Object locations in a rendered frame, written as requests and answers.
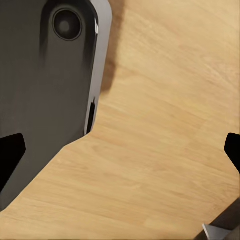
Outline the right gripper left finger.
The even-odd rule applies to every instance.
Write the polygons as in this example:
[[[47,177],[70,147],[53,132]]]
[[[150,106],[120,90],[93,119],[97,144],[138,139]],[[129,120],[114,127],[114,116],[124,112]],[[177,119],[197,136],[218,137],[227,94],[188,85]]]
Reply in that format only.
[[[21,133],[0,138],[0,193],[25,152],[25,140]]]

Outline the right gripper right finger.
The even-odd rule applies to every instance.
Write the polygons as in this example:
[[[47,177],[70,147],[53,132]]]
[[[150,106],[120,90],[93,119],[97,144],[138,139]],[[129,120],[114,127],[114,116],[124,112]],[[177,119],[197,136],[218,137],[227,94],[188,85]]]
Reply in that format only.
[[[240,135],[229,133],[225,142],[224,151],[240,173]]]

